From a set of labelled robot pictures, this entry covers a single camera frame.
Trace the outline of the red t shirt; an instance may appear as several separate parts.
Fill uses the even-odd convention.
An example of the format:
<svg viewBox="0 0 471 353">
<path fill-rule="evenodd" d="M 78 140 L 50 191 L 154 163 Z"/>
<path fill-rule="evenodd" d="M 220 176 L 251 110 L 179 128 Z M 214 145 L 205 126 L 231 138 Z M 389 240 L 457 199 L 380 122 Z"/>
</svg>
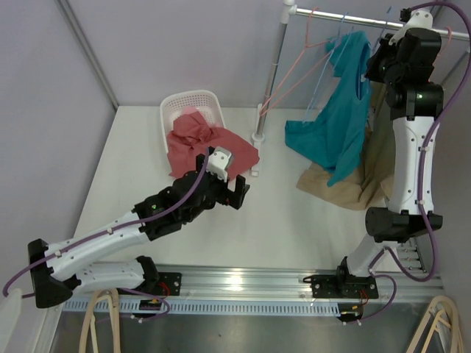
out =
<svg viewBox="0 0 471 353">
<path fill-rule="evenodd" d="M 248 171 L 260 160 L 258 150 L 245 139 L 224 127 L 208 124 L 197 111 L 177 118 L 166 139 L 170 175 L 174 178 L 193 171 L 196 168 L 196 157 L 210 147 L 222 147 L 233 154 L 233 161 L 228 168 L 231 179 Z"/>
</svg>

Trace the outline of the teal t shirt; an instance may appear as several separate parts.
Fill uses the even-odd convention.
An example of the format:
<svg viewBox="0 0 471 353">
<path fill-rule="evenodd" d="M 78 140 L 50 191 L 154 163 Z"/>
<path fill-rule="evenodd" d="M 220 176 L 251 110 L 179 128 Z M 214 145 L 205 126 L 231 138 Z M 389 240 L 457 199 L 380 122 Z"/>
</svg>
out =
<svg viewBox="0 0 471 353">
<path fill-rule="evenodd" d="M 330 174 L 327 186 L 347 178 L 359 166 L 372 95 L 366 78 L 371 48 L 366 33 L 352 32 L 333 48 L 330 63 L 339 78 L 336 89 L 315 120 L 287 121 L 285 144 Z"/>
</svg>

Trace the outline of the pink wire hanger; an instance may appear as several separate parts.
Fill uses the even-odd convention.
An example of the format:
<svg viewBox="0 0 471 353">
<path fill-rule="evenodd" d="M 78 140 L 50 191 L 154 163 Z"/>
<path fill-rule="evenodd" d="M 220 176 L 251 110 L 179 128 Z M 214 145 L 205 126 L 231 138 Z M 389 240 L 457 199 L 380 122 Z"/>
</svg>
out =
<svg viewBox="0 0 471 353">
<path fill-rule="evenodd" d="M 331 54 L 332 51 L 329 51 L 327 54 L 325 54 L 321 59 L 319 59 L 312 67 L 311 69 L 304 74 L 295 84 L 293 84 L 282 96 L 279 95 L 279 92 L 284 86 L 286 80 L 291 76 L 291 73 L 293 70 L 299 65 L 300 61 L 302 58 L 305 56 L 305 53 L 309 51 L 310 49 L 324 46 L 327 43 L 327 40 L 324 40 L 322 42 L 318 43 L 311 43 L 309 40 L 309 35 L 310 35 L 310 27 L 311 27 L 311 21 L 312 18 L 314 17 L 314 12 L 317 11 L 319 8 L 315 7 L 312 9 L 312 11 L 309 12 L 308 15 L 308 20 L 306 22 L 306 27 L 305 27 L 305 39 L 304 39 L 304 45 L 302 48 L 302 51 L 300 52 L 299 56 L 297 59 L 293 62 L 291 67 L 288 69 L 286 72 L 285 76 L 281 79 L 279 82 L 278 86 L 276 87 L 274 93 L 270 93 L 269 97 L 267 99 L 267 102 L 263 103 L 259 112 L 259 117 L 261 118 L 262 116 L 265 116 L 270 110 L 272 110 L 274 107 L 276 107 L 284 98 L 290 94 L 298 85 L 300 85 L 310 74 L 312 74 L 317 67 L 326 61 L 327 57 Z"/>
</svg>

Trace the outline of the pink t shirt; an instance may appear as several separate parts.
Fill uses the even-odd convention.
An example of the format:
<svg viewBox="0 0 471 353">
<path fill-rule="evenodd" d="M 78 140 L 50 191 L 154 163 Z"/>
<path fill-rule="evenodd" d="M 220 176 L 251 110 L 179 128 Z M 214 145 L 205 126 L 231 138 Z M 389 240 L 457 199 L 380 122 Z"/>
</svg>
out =
<svg viewBox="0 0 471 353">
<path fill-rule="evenodd" d="M 185 107 L 182 111 L 182 114 L 192 114 L 192 113 L 199 113 L 199 110 L 195 107 Z M 224 127 L 224 124 L 221 124 L 220 122 L 215 122 L 215 123 L 209 123 L 210 126 L 213 127 Z"/>
</svg>

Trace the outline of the blue hanger with beige shirt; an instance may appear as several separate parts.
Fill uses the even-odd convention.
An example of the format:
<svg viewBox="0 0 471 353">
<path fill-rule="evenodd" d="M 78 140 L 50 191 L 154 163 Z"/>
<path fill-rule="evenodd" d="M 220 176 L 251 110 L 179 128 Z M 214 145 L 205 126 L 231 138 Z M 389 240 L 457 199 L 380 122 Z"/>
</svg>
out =
<svg viewBox="0 0 471 353">
<path fill-rule="evenodd" d="M 379 46 L 379 44 L 380 44 L 380 39 L 383 37 L 383 34 L 384 34 L 385 30 L 386 30 L 386 27 L 387 27 L 387 25 L 388 25 L 388 22 L 389 22 L 389 20 L 391 19 L 392 12 L 393 12 L 392 9 L 393 9 L 393 6 L 390 6 L 390 7 L 388 8 L 388 10 L 386 11 L 386 20 L 385 20 L 385 24 L 382 26 L 382 29 L 381 29 L 381 31 L 380 31 L 380 34 L 379 34 L 378 38 L 376 39 L 374 46 L 372 47 L 372 53 L 373 53 L 373 54 L 376 52 L 376 50 L 377 50 L 377 48 L 378 48 L 378 46 Z"/>
</svg>

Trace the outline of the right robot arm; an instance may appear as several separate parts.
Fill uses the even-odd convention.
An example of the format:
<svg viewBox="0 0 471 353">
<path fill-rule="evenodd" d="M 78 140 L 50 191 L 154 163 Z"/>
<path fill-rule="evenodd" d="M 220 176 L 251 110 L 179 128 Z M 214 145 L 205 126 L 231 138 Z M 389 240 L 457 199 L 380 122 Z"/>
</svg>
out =
<svg viewBox="0 0 471 353">
<path fill-rule="evenodd" d="M 387 35 L 367 62 L 366 77 L 386 86 L 394 132 L 392 196 L 385 207 L 366 212 L 366 235 L 336 269 L 335 289 L 343 297 L 376 286 L 372 270 L 385 252 L 411 238 L 432 236 L 443 218 L 435 214 L 431 192 L 433 144 L 444 92 L 430 81 L 442 39 L 432 29 L 409 28 L 400 39 Z"/>
</svg>

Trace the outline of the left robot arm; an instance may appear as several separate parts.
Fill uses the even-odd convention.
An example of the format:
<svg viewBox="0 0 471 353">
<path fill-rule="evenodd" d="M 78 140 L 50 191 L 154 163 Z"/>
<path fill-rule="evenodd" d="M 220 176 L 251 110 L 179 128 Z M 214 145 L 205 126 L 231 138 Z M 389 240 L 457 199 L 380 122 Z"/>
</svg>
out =
<svg viewBox="0 0 471 353">
<path fill-rule="evenodd" d="M 50 308 L 75 293 L 111 288 L 154 293 L 160 275 L 151 258 L 139 256 L 127 263 L 106 263 L 103 259 L 178 232 L 217 204 L 240 209 L 249 185 L 238 175 L 234 190 L 228 188 L 233 158 L 226 149 L 209 148 L 196 157 L 195 170 L 95 233 L 59 243 L 30 242 L 29 272 L 36 306 Z"/>
</svg>

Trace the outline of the beige t shirt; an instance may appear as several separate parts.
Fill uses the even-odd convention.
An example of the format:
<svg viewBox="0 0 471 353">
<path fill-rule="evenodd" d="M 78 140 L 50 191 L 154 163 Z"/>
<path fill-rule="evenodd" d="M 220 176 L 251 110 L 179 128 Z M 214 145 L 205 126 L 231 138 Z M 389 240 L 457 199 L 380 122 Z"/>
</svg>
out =
<svg viewBox="0 0 471 353">
<path fill-rule="evenodd" d="M 372 128 L 366 128 L 361 163 L 354 172 L 329 187 L 331 174 L 312 163 L 299 178 L 297 189 L 349 210 L 379 207 L 392 196 L 395 140 L 384 84 L 372 83 L 370 107 Z"/>
</svg>

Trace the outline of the white perforated plastic basket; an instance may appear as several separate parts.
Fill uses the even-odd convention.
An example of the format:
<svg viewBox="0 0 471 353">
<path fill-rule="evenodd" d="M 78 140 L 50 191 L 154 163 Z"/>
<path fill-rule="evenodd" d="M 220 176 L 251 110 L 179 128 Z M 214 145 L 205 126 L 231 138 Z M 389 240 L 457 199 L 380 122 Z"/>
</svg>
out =
<svg viewBox="0 0 471 353">
<path fill-rule="evenodd" d="M 208 124 L 226 127 L 217 96 L 209 90 L 190 90 L 167 96 L 160 104 L 160 125 L 165 153 L 169 152 L 167 136 L 174 121 L 188 111 L 198 110 Z"/>
</svg>

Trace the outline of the metal clothes rack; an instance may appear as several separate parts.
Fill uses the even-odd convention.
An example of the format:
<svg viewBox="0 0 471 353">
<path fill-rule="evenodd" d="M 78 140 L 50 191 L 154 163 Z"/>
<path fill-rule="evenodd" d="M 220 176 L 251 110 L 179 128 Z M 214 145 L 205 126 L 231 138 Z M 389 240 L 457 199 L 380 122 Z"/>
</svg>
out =
<svg viewBox="0 0 471 353">
<path fill-rule="evenodd" d="M 280 59 L 280 53 L 281 53 L 281 50 L 282 50 L 282 47 L 283 47 L 283 41 L 284 41 L 284 37 L 285 37 L 285 34 L 286 34 L 286 28 L 288 26 L 289 17 L 291 15 L 291 13 L 294 14 L 294 13 L 299 12 L 297 10 L 296 5 L 294 4 L 294 1 L 284 1 L 284 2 L 285 2 L 285 4 L 284 4 L 285 9 L 283 10 L 282 19 L 280 21 L 277 44 L 275 46 L 276 47 L 275 48 L 275 53 L 274 53 L 273 60 L 272 60 L 273 61 L 272 62 L 272 67 L 271 67 L 270 72 L 269 72 L 269 78 L 268 78 L 268 82 L 267 82 L 267 86 L 266 86 L 266 92 L 265 92 L 265 95 L 264 95 L 263 103 L 267 102 L 269 94 L 273 93 L 272 91 L 273 91 L 273 87 L 274 87 L 274 84 L 275 84 L 275 77 L 276 77 L 276 73 L 277 73 L 277 67 L 278 67 L 278 63 L 279 63 L 279 59 Z M 431 4 L 432 3 L 417 5 L 415 7 L 412 7 L 411 10 L 425 9 L 427 6 L 431 6 Z M 435 34 L 435 32 L 440 34 L 438 30 L 435 30 L 435 29 L 430 29 L 430 30 L 434 34 Z M 346 33 L 345 35 L 348 35 L 352 32 L 354 32 L 354 31 L 350 30 L 350 32 Z M 325 51 L 326 51 L 326 54 L 328 53 L 328 51 L 326 50 L 326 45 L 331 43 L 333 45 L 333 48 L 336 48 L 340 44 L 341 39 L 342 39 L 343 36 L 337 35 L 336 37 L 334 36 L 333 38 L 327 39 L 327 43 L 323 46 Z M 330 58 L 332 56 L 332 53 L 333 53 L 333 51 L 327 57 L 326 61 L 323 62 L 324 67 L 327 67 L 327 64 L 331 64 L 330 63 Z M 264 121 L 266 120 L 266 115 L 267 114 L 265 116 L 262 116 L 261 118 L 259 117 L 259 112 L 260 112 L 261 106 L 262 106 L 262 104 L 258 105 L 257 127 L 256 127 L 255 132 L 252 134 L 252 144 L 258 150 L 260 160 L 263 160 L 262 159 L 263 155 L 261 154 L 262 153 L 261 151 L 263 151 L 263 149 L 262 149 L 261 146 L 262 146 L 262 144 L 265 140 L 265 135 L 264 135 L 263 129 L 264 129 L 264 124 L 265 124 Z"/>
</svg>

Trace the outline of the beige tubes lower left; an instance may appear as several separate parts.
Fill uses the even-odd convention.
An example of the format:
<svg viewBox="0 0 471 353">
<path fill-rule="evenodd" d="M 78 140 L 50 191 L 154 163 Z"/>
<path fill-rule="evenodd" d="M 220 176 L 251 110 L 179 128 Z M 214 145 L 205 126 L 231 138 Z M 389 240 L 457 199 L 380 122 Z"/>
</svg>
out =
<svg viewBox="0 0 471 353">
<path fill-rule="evenodd" d="M 99 352 L 94 308 L 100 302 L 107 303 L 113 335 L 113 352 L 121 352 L 119 295 L 118 291 L 113 288 L 108 290 L 95 291 L 91 297 L 91 300 L 88 302 L 85 318 L 82 322 L 82 330 L 79 339 L 79 353 L 86 352 L 89 335 L 91 335 L 93 352 Z"/>
</svg>

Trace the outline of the beige tubes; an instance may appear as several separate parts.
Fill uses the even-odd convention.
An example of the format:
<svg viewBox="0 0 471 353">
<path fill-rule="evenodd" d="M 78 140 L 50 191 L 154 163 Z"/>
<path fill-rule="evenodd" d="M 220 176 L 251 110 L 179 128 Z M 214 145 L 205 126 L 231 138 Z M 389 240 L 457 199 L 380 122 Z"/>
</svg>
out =
<svg viewBox="0 0 471 353">
<path fill-rule="evenodd" d="M 455 302 L 447 296 L 436 296 L 429 303 L 406 349 L 407 353 L 426 352 L 437 334 L 444 352 L 464 352 Z"/>
<path fill-rule="evenodd" d="M 91 335 L 93 352 L 99 352 L 94 308 L 100 302 L 107 303 L 113 335 L 113 352 L 121 352 L 119 295 L 118 291 L 113 288 L 108 290 L 95 291 L 91 297 L 91 300 L 88 302 L 85 318 L 82 322 L 82 330 L 79 339 L 79 353 L 86 352 L 89 335 Z"/>
</svg>

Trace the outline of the beige tubes lower right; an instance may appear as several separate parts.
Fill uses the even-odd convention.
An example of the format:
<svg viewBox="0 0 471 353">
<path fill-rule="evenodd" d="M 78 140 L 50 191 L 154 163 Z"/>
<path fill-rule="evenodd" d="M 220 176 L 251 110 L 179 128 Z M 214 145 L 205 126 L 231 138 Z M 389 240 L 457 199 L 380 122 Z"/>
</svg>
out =
<svg viewBox="0 0 471 353">
<path fill-rule="evenodd" d="M 455 302 L 447 296 L 436 296 L 429 303 L 406 349 L 407 353 L 426 352 L 437 334 L 444 352 L 464 352 Z"/>
</svg>

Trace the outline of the pink hanger at rail end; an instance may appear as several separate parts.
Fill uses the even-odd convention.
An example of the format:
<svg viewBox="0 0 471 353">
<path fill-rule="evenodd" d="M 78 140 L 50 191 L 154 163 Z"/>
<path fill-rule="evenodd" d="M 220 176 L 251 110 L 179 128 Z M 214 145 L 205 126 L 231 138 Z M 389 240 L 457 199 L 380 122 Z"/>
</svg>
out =
<svg viewBox="0 0 471 353">
<path fill-rule="evenodd" d="M 451 29 L 451 27 L 447 26 L 446 27 L 446 30 L 447 30 L 447 40 L 450 41 L 452 39 L 452 36 L 453 36 L 453 30 Z"/>
</svg>

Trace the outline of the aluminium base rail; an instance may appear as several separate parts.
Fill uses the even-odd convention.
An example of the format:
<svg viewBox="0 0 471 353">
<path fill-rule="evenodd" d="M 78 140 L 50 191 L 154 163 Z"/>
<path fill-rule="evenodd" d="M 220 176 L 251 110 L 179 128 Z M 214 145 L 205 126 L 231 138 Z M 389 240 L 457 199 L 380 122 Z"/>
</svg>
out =
<svg viewBox="0 0 471 353">
<path fill-rule="evenodd" d="M 415 303 L 445 293 L 439 277 L 415 282 L 398 272 L 377 273 L 361 285 L 340 291 L 334 284 L 335 271 L 175 265 L 157 265 L 156 269 L 160 281 L 170 289 L 169 295 L 181 299 L 346 302 L 359 299 L 364 290 L 373 301 Z"/>
</svg>

